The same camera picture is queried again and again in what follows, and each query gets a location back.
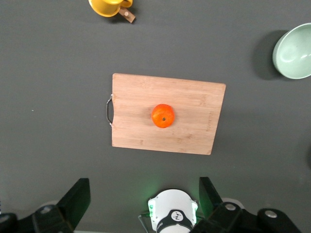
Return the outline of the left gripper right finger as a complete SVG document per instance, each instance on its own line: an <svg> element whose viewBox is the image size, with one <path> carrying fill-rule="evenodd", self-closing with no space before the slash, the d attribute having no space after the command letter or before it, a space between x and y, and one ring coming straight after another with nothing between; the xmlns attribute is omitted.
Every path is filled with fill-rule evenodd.
<svg viewBox="0 0 311 233"><path fill-rule="evenodd" d="M199 179L199 202L204 214L192 233L299 233L282 211L262 208L252 214L231 201L223 201L209 177Z"/></svg>

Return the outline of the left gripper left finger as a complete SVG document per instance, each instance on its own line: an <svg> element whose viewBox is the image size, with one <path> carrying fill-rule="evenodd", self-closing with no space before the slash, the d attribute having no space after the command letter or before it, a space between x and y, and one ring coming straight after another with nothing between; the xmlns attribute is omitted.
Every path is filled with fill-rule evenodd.
<svg viewBox="0 0 311 233"><path fill-rule="evenodd" d="M18 220L14 213L0 215L2 233L72 233L91 201L88 178L80 178L57 204L47 204Z"/></svg>

